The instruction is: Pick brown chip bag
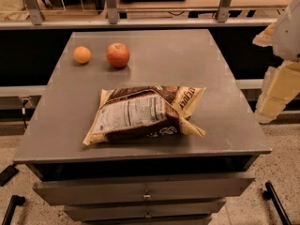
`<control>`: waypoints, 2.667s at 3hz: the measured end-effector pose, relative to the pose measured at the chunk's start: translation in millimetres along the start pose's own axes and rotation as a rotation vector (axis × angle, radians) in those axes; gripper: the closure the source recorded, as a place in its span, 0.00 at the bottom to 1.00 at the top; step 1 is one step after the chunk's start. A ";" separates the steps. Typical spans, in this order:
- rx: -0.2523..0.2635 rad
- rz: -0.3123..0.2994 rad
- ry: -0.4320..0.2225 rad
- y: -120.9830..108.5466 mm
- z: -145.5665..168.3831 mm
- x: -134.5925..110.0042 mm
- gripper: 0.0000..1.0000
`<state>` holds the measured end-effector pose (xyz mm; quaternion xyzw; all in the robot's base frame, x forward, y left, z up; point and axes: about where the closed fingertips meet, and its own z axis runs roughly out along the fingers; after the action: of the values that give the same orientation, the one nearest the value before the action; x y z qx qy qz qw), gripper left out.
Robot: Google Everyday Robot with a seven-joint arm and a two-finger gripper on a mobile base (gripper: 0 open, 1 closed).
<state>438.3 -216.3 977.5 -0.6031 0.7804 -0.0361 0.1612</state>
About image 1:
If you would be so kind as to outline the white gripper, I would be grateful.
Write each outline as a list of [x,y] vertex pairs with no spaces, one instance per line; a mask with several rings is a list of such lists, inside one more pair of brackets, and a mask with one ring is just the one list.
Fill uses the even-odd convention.
[[252,43],[260,47],[273,45],[274,55],[291,60],[265,72],[254,114],[259,123],[267,124],[300,93],[300,0],[292,0],[277,22],[256,35]]

